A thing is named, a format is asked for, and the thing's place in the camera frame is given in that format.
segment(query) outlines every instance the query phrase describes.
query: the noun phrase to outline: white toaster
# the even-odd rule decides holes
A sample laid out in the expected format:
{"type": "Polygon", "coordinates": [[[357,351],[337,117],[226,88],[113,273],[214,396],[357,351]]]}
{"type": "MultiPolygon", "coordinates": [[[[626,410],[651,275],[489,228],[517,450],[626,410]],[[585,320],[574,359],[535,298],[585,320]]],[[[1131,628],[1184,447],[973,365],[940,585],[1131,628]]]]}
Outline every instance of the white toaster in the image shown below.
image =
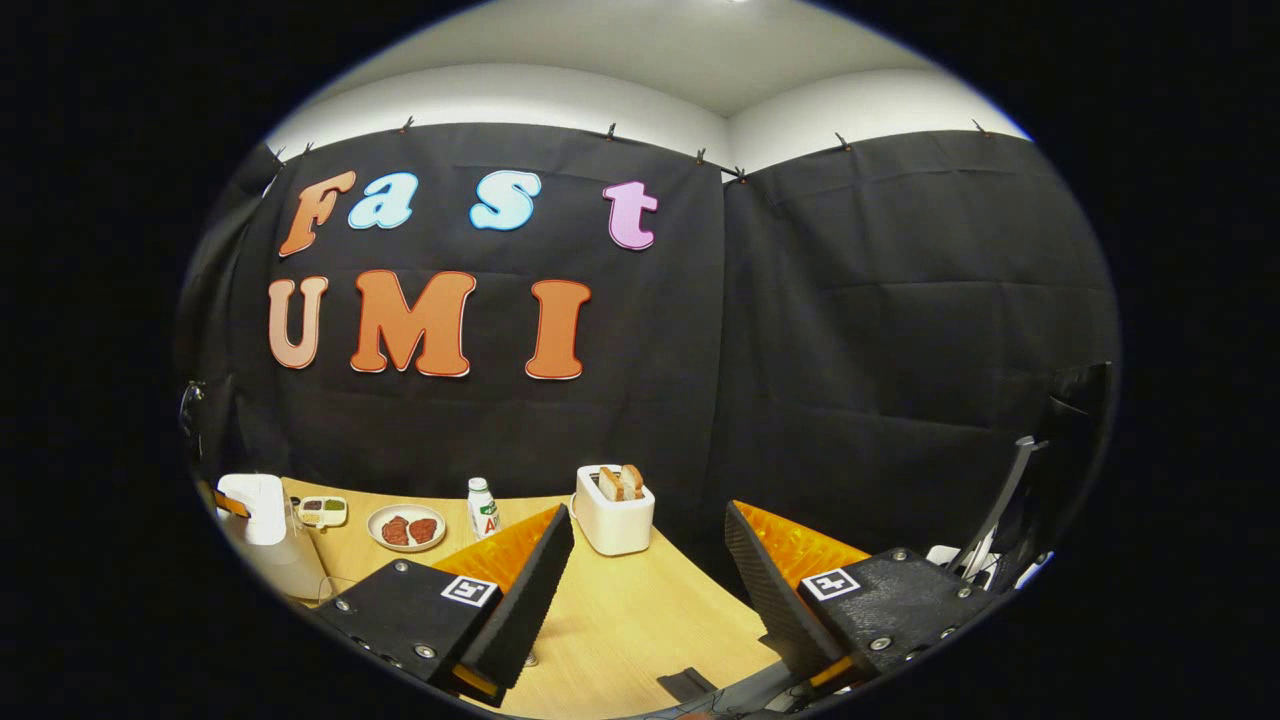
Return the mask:
{"type": "Polygon", "coordinates": [[[649,547],[653,533],[653,488],[644,487],[637,500],[605,500],[596,484],[600,468],[621,473],[621,465],[585,465],[577,469],[577,492],[570,498],[570,515],[600,555],[625,555],[649,547]]]}

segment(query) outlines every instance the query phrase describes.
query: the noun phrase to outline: toast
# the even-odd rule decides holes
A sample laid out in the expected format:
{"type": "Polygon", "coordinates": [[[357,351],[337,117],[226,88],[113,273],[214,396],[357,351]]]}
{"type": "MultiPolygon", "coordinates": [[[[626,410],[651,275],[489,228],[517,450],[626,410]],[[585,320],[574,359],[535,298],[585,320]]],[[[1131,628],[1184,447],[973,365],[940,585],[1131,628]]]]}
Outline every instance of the toast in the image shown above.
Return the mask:
{"type": "Polygon", "coordinates": [[[640,470],[635,465],[623,465],[621,474],[608,468],[600,468],[598,486],[604,500],[613,502],[640,500],[644,497],[644,478],[640,477],[640,470]]]}
{"type": "Polygon", "coordinates": [[[622,466],[622,493],[627,500],[640,500],[644,497],[644,478],[635,465],[622,466]]]}
{"type": "Polygon", "coordinates": [[[625,498],[622,492],[622,478],[617,477],[613,470],[600,468],[600,479],[598,484],[600,487],[600,495],[604,496],[604,500],[618,502],[625,498]]]}

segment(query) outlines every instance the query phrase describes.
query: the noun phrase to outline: food on plate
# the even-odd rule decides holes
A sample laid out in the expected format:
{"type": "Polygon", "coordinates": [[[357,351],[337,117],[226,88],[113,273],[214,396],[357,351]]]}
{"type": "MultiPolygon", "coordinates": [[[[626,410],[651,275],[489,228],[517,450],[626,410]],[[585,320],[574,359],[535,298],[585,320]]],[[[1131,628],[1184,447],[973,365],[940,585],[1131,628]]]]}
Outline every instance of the food on plate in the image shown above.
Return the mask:
{"type": "Polygon", "coordinates": [[[408,525],[408,534],[413,536],[413,542],[416,543],[424,543],[431,539],[435,537],[435,520],[431,518],[413,520],[408,525]]]}
{"type": "Polygon", "coordinates": [[[387,541],[388,544],[408,544],[407,529],[408,520],[397,515],[383,525],[383,539],[387,541]]]}

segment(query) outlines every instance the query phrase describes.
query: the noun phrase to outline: black backdrop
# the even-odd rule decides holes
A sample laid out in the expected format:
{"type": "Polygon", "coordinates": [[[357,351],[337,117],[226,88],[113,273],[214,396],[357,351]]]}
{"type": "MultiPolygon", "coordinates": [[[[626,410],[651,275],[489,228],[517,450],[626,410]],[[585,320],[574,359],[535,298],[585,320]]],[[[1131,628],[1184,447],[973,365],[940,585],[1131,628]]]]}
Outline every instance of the black backdrop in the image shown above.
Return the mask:
{"type": "Polygon", "coordinates": [[[896,135],[724,190],[709,509],[868,552],[961,547],[1047,373],[1120,360],[1106,261],[1028,141],[896,135]]]}
{"type": "MultiPolygon", "coordinates": [[[[214,302],[228,340],[202,361],[227,365],[234,400],[210,405],[237,428],[219,473],[420,497],[461,496],[483,475],[513,497],[570,492],[581,465],[634,462],[660,497],[658,528],[739,593],[719,538],[733,498],[869,552],[961,546],[1014,439],[1034,429],[1048,373],[1120,360],[1082,209],[1034,143],[980,132],[856,142],[746,181],[722,186],[714,165],[659,147],[511,124],[387,131],[292,159],[214,302]],[[543,183],[509,232],[466,215],[497,169],[543,183]],[[314,243],[280,258],[300,193],[347,170],[356,183],[314,243]],[[392,172],[419,178],[412,215],[352,229],[360,190],[392,172]],[[659,200],[639,252],[608,237],[602,196],[628,181],[659,200]],[[351,368],[356,277],[371,269],[394,270],[410,304],[435,273],[476,278],[466,377],[351,368]],[[329,279],[319,348],[291,369],[266,342],[265,288],[311,275],[329,279]],[[530,287],[550,278],[593,293],[572,380],[524,373],[530,287]]],[[[296,293],[293,340],[302,313],[296,293]]]]}
{"type": "MultiPolygon", "coordinates": [[[[292,474],[339,488],[420,497],[462,497],[485,477],[494,495],[567,495],[575,470],[634,462],[660,497],[660,527],[699,501],[716,400],[723,278],[719,170],[691,158],[621,140],[532,126],[454,124],[376,133],[292,159],[248,224],[225,323],[238,386],[246,455],[241,468],[292,474]],[[513,231],[480,231],[467,218],[476,183],[495,170],[541,179],[534,214],[513,231]],[[356,186],[338,197],[308,249],[279,258],[298,193],[347,170],[356,186]],[[412,215],[392,229],[352,229],[347,213],[366,183],[411,172],[412,215]],[[609,237],[605,187],[644,183],[658,199],[641,227],[645,250],[609,237]],[[356,277],[394,270],[412,305],[439,272],[476,279],[466,299],[462,378],[424,377],[412,366],[360,373],[351,356],[361,322],[356,277]],[[329,279],[319,347],[301,370],[268,346],[268,295],[280,278],[329,279]],[[591,299],[579,314],[571,380],[526,375],[544,279],[580,282],[591,299]]],[[[303,302],[289,304],[293,342],[303,302]]]]}

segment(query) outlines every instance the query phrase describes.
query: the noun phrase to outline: white ceiling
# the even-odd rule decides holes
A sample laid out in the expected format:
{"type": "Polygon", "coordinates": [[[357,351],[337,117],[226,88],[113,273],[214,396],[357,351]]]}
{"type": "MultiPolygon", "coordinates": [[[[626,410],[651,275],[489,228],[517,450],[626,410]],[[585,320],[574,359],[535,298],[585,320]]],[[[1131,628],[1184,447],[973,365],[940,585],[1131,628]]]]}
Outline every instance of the white ceiling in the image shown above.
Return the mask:
{"type": "Polygon", "coordinates": [[[835,76],[941,69],[799,0],[494,0],[355,67],[308,105],[403,73],[479,63],[598,73],[726,118],[835,76]]]}

